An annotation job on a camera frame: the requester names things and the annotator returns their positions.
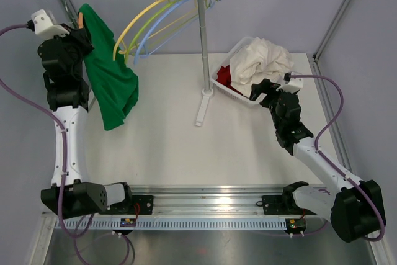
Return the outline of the orange hanger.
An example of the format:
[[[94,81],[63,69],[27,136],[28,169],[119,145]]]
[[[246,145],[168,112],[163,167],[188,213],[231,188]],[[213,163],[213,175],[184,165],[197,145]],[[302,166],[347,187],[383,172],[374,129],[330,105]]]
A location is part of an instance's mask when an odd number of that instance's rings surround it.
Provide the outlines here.
[[[78,29],[83,29],[84,28],[84,16],[82,12],[79,12],[78,14]]]

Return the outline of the beige t shirt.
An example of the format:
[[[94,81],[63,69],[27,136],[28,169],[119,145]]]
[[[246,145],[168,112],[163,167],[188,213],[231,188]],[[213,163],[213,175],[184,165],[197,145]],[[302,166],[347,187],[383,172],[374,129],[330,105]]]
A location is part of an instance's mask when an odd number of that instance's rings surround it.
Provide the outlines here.
[[[256,37],[230,58],[231,86],[245,97],[263,79],[277,82],[293,69],[291,54],[279,45]]]

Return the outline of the red t shirt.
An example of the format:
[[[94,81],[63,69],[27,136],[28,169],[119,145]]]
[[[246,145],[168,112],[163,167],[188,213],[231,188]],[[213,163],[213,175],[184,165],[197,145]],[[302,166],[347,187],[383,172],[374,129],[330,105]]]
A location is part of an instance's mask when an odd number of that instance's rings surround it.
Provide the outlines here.
[[[231,85],[231,74],[230,74],[230,66],[221,66],[220,69],[217,72],[217,82],[220,84],[226,86],[228,89],[236,92],[239,95],[242,95],[238,90],[236,90],[234,87]]]

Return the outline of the green t shirt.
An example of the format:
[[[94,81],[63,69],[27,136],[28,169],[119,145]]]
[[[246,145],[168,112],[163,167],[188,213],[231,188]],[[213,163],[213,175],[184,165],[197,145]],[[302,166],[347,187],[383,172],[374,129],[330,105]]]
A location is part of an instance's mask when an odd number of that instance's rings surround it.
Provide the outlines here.
[[[79,8],[83,26],[91,36],[94,49],[84,64],[93,93],[99,103],[104,130],[124,124],[139,98],[138,76],[120,54],[113,57],[114,33],[89,4]]]

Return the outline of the lime green hanger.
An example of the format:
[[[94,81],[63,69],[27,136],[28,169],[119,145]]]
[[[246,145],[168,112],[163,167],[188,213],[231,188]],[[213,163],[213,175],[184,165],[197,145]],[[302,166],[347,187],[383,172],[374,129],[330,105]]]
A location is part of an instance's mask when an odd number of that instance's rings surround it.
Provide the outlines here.
[[[174,11],[190,2],[193,4],[191,9],[167,25],[159,27]],[[114,46],[114,55],[122,55],[125,62],[131,56],[135,61],[150,56],[197,19],[197,0],[155,0],[125,27]]]

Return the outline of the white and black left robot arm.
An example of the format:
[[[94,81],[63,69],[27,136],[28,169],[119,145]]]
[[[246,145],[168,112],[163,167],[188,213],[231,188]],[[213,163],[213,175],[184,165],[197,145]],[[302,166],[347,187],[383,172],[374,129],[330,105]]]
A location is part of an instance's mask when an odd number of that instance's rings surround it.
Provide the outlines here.
[[[88,178],[84,128],[89,90],[83,78],[83,58],[92,49],[84,29],[61,24],[51,26],[37,50],[56,133],[55,168],[50,188],[41,191],[41,201],[64,219],[92,213],[126,214],[134,206],[127,183],[103,185]]]

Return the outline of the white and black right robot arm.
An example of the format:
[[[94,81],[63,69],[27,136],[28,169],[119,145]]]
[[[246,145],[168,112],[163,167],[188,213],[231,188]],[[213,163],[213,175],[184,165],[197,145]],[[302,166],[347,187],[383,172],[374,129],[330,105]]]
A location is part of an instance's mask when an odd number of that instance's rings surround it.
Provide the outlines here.
[[[386,217],[381,187],[364,181],[320,148],[319,135],[301,121],[298,92],[305,76],[288,73],[284,84],[263,79],[251,87],[251,100],[261,94],[260,105],[272,116],[279,145],[305,164],[325,185],[320,191],[300,181],[284,187],[282,207],[289,213],[309,211],[331,224],[338,237],[350,243],[359,238],[378,242],[385,235]]]

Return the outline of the white plastic basket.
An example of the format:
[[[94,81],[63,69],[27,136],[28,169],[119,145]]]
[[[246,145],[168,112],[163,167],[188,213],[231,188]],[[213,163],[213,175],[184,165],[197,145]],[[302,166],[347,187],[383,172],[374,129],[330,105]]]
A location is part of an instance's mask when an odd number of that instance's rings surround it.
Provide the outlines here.
[[[224,95],[243,103],[248,107],[254,107],[259,105],[260,101],[265,98],[265,94],[261,94],[255,101],[250,101],[248,98],[244,97],[243,95],[238,94],[237,92],[233,91],[232,89],[224,86],[223,84],[217,81],[218,78],[218,71],[222,66],[227,66],[230,64],[230,58],[237,54],[243,47],[249,45],[254,40],[253,37],[243,37],[227,54],[223,55],[223,58],[220,62],[214,63],[213,66],[210,68],[210,82],[213,84],[213,87],[216,88],[219,92],[223,93]]]

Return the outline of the aluminium corner post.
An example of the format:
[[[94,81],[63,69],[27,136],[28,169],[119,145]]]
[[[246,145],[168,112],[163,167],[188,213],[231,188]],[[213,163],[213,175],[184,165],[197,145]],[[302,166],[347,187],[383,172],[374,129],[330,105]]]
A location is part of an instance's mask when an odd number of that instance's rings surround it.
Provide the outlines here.
[[[320,41],[319,46],[317,47],[316,51],[313,53],[313,59],[316,63],[319,62],[322,54],[324,53],[326,47],[331,41],[332,36],[335,34],[336,30],[338,29],[338,26],[341,23],[348,8],[350,7],[352,1],[353,0],[342,0],[342,2],[340,3],[334,17],[332,18],[330,25],[328,26],[323,38]]]

